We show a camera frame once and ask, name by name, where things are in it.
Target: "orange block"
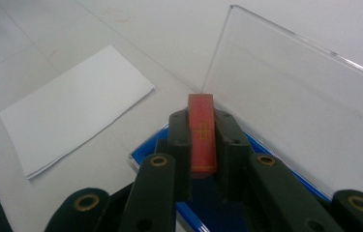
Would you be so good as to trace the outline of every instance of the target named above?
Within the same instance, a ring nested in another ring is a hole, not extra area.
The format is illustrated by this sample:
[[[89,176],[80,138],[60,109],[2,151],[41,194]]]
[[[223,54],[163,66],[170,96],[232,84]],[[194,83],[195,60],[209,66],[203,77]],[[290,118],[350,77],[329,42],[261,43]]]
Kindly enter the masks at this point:
[[[191,94],[188,98],[188,111],[193,145],[193,178],[205,178],[217,171],[212,95]]]

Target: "rectangular block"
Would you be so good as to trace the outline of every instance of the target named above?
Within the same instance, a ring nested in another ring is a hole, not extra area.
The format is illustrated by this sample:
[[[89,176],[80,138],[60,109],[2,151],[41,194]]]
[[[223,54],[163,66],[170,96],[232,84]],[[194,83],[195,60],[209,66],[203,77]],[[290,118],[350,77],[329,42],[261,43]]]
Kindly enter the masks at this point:
[[[215,157],[214,101],[212,95],[192,94],[188,99],[194,178],[217,171]]]

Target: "red block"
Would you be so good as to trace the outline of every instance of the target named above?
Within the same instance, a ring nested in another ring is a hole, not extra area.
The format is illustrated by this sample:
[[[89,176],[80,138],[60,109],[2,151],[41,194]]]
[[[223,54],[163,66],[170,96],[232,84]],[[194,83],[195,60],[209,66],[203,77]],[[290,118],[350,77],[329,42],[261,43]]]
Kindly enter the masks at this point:
[[[205,178],[217,171],[212,95],[191,94],[188,111],[193,145],[193,178]]]

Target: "open lid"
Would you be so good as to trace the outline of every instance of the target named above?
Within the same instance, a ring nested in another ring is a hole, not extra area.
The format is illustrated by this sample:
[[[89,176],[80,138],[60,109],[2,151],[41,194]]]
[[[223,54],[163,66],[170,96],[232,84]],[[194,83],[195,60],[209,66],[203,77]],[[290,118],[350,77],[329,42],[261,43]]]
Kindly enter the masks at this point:
[[[202,93],[327,195],[363,191],[363,67],[232,6]]]

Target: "paper sheet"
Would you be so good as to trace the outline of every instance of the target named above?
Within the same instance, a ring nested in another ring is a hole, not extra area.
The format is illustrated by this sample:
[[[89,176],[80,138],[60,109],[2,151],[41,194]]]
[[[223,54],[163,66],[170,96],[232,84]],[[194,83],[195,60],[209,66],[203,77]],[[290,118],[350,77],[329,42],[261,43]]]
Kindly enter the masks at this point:
[[[27,178],[111,124],[154,85],[108,46],[0,112]]]

